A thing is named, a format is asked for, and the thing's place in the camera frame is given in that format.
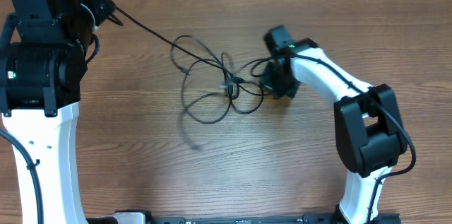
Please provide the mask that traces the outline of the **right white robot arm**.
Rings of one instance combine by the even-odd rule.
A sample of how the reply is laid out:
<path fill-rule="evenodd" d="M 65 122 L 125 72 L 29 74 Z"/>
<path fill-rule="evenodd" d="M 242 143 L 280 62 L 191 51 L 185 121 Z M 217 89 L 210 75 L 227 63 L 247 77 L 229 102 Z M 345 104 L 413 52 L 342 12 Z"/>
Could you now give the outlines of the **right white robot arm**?
<path fill-rule="evenodd" d="M 414 144 L 391 87 L 361 81 L 331 61 L 309 38 L 296 41 L 286 27 L 263 37 L 270 58 L 261 85 L 275 98 L 293 98 L 300 84 L 333 108 L 335 145 L 347 168 L 342 199 L 332 213 L 305 213 L 301 223 L 400 223 L 397 213 L 379 213 L 384 182 L 415 166 Z"/>

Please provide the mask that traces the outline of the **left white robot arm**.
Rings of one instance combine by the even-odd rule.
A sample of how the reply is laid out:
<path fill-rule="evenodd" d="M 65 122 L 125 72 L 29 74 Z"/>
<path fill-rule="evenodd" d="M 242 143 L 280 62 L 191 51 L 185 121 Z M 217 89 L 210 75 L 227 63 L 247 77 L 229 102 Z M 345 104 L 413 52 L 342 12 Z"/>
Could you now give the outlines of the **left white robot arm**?
<path fill-rule="evenodd" d="M 11 0 L 1 31 L 1 136 L 13 147 L 24 223 L 86 223 L 78 186 L 80 83 L 111 0 Z"/>

